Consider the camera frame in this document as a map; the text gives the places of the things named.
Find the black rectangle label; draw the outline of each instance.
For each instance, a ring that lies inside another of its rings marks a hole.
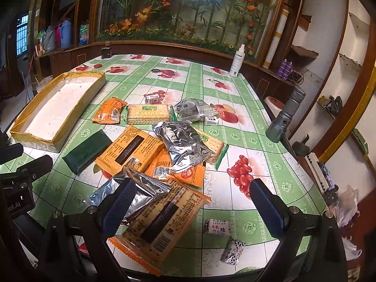
[[[151,244],[178,209],[179,207],[171,201],[166,203],[162,211],[158,213],[152,223],[141,234],[141,238]]]
[[[143,140],[143,137],[139,135],[135,136],[134,139],[128,144],[128,146],[123,149],[120,155],[117,156],[115,162],[123,165],[124,162],[129,158],[129,156],[136,150],[136,148],[140,146]]]

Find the fruit print tablecloth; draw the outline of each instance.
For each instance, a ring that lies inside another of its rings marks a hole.
[[[200,210],[187,232],[164,261],[165,275],[218,276],[238,271],[261,268],[266,265],[278,245],[266,229],[254,204],[240,192],[234,178],[226,172],[239,160],[248,159],[251,175],[261,178],[270,191],[278,194],[288,205],[296,205],[303,212],[321,214],[326,205],[315,185],[302,167],[281,143],[275,144],[265,136],[270,118],[256,92],[242,75],[231,78],[227,71],[185,60],[149,56],[114,55],[102,60],[97,57],[73,71],[105,71],[106,84],[85,109],[76,123],[60,154],[24,148],[24,154],[1,166],[1,172],[16,168],[33,158],[49,154],[53,170],[33,184],[35,208],[30,215],[41,225],[55,209],[66,214],[81,213],[85,198],[106,178],[93,173],[91,164],[81,174],[74,175],[62,157],[99,129],[115,140],[127,126],[125,115],[118,125],[100,125],[90,119],[106,99],[115,96],[129,104],[144,102],[147,94],[158,94],[159,102],[176,104],[182,98],[204,100],[221,113],[219,126],[194,124],[200,130],[229,144],[227,154],[216,171],[207,165],[204,188],[212,199]],[[150,125],[136,125],[149,134]],[[230,221],[232,237],[246,244],[238,265],[220,262],[228,238],[203,234],[203,225],[209,218]],[[304,238],[300,252],[308,244]],[[110,245],[118,262],[134,270],[144,271],[122,252]]]

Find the window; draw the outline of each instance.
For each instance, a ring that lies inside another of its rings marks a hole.
[[[21,55],[27,50],[26,35],[27,35],[27,19],[29,15],[23,16],[17,20],[17,56]]]

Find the purple bottle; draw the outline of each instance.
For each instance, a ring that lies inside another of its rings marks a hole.
[[[283,76],[283,71],[285,70],[286,66],[288,65],[288,61],[287,59],[285,59],[284,61],[282,61],[281,63],[281,66],[279,67],[279,70],[277,72],[277,76],[278,77],[281,77]]]
[[[288,65],[286,66],[285,70],[283,71],[283,76],[282,78],[284,80],[287,80],[287,78],[289,77],[289,75],[291,74],[291,72],[293,71],[293,63],[290,62],[288,63]]]

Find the red grapes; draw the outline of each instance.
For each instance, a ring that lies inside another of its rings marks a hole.
[[[248,158],[240,155],[235,165],[227,169],[227,173],[230,177],[234,178],[234,184],[240,187],[240,192],[244,193],[248,199],[251,199],[249,195],[249,184],[253,180],[253,176],[249,174],[252,172],[252,168],[248,163]]]

